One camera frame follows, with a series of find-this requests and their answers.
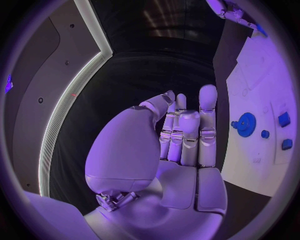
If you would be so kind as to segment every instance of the blue gear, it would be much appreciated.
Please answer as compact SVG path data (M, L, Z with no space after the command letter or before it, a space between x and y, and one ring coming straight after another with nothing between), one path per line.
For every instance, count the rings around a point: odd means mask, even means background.
M244 113L237 122L237 132L241 137L247 138L253 134L256 127L256 118L250 113Z

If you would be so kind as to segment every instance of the white panel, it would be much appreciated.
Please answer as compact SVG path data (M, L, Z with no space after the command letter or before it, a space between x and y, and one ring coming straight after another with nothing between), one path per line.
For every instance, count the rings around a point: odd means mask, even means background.
M245 68L247 63L262 58L265 62ZM236 186L273 196L293 153L293 148L283 151L282 142L287 138L295 140L297 112L289 73L269 38L254 31L227 79L227 87L229 122L238 121L242 114L250 112L256 117L256 128L251 136L241 137L236 129L229 127L221 175ZM291 124L282 128L278 116L286 111ZM270 132L268 139L261 137L262 130Z

